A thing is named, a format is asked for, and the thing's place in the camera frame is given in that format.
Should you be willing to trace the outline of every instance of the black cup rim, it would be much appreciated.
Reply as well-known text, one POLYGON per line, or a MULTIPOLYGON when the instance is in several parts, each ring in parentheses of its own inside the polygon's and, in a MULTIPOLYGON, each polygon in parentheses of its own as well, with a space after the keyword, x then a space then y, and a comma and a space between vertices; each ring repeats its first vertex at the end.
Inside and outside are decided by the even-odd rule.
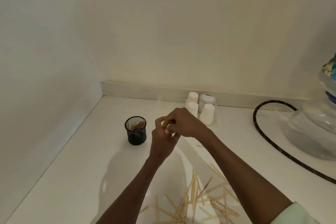
POLYGON ((141 116, 132 116, 132 117, 129 117, 129 118, 125 121, 125 124, 124 124, 125 129, 126 129, 127 131, 129 131, 129 132, 136 133, 136 132, 134 132, 133 130, 130 130, 130 129, 128 129, 128 128, 126 127, 127 122, 128 122, 130 119, 135 118, 135 117, 141 118, 141 119, 143 119, 143 120, 145 121, 145 126, 144 126, 142 129, 144 129, 144 128, 146 127, 146 125, 147 125, 147 120, 146 120, 144 117, 141 117, 141 116))

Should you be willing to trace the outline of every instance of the person's left arm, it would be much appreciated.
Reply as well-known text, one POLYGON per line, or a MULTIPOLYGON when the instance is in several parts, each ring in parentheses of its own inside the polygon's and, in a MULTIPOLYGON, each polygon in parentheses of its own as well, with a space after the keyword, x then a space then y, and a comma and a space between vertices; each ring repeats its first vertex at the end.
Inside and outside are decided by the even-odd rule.
POLYGON ((174 136, 171 134, 167 135, 165 129, 162 128, 162 122, 163 117, 155 120, 149 157, 140 172, 103 213, 97 224, 136 223, 149 184, 158 168, 172 153, 180 138, 177 133, 174 136))

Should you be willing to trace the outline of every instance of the person's right arm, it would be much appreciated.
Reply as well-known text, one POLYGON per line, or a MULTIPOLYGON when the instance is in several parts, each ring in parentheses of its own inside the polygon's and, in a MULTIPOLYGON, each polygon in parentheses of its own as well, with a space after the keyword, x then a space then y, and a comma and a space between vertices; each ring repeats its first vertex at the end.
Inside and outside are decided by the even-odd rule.
POLYGON ((212 155, 253 224, 269 224, 292 202, 227 148, 186 108, 176 108, 163 123, 166 133, 196 138, 212 155))

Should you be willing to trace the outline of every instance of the forearm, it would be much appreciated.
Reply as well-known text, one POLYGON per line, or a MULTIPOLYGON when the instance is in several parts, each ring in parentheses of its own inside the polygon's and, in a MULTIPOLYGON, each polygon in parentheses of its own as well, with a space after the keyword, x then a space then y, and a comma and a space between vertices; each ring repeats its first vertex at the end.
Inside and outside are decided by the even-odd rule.
POLYGON ((197 138, 223 171, 253 223, 268 224, 292 202, 208 130, 197 138))
POLYGON ((149 184, 160 164, 148 158, 136 177, 104 212, 97 224, 136 223, 149 184))

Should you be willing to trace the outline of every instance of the round container with label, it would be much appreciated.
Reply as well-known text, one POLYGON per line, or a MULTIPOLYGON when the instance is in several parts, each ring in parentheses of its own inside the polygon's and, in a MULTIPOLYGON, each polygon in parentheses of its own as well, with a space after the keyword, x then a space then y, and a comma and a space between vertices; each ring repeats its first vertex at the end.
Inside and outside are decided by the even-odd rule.
POLYGON ((200 97, 199 97, 199 105, 198 105, 198 111, 199 112, 202 112, 203 111, 203 108, 204 108, 204 105, 205 104, 212 104, 212 105, 216 105, 216 98, 211 95, 211 94, 202 94, 200 97))

